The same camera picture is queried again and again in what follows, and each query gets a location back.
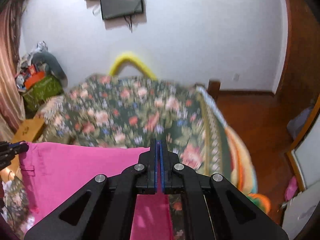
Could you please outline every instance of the metal screw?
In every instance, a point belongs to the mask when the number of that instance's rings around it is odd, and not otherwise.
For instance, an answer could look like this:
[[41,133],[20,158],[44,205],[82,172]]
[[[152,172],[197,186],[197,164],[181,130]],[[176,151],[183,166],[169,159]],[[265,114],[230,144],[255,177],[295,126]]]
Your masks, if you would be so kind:
[[103,182],[106,179],[106,176],[99,174],[94,179],[96,182]]
[[184,165],[181,164],[181,163],[177,163],[174,165],[174,168],[177,170],[177,171],[181,171],[184,169]]
[[213,174],[213,175],[212,175],[212,178],[213,178],[215,181],[222,181],[222,179],[223,179],[222,175],[219,174],[219,173]]
[[144,169],[144,165],[141,164],[141,163],[138,163],[138,164],[136,164],[136,165],[134,166],[134,169],[135,169],[136,171],[142,171],[142,170]]

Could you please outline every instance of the wooden bedpost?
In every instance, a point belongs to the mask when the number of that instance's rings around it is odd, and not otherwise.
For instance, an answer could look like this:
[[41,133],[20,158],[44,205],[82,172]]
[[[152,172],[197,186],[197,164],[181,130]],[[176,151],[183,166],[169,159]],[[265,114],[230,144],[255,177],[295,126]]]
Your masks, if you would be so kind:
[[220,85],[221,85],[220,80],[215,80],[215,79],[209,80],[207,92],[215,101],[217,101],[218,99]]

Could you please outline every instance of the pink curtain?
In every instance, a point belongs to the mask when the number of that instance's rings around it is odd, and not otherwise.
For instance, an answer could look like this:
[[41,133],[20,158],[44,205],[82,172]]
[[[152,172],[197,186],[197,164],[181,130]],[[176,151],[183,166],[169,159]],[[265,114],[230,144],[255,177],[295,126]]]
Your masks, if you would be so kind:
[[10,140],[25,119],[14,75],[19,60],[23,0],[10,0],[0,13],[0,141]]

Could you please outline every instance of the green bag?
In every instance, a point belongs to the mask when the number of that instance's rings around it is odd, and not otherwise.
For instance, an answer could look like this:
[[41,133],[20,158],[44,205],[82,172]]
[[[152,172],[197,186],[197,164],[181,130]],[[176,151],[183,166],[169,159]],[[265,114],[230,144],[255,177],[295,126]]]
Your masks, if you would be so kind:
[[27,103],[27,108],[36,111],[48,98],[63,92],[59,80],[54,76],[46,76],[33,85],[22,96]]

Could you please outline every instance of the television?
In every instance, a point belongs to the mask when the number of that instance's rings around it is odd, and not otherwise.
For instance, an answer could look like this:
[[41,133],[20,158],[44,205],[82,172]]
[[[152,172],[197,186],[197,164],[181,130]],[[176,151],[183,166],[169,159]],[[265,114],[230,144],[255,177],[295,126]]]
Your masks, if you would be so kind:
[[143,0],[100,0],[103,20],[143,13]]

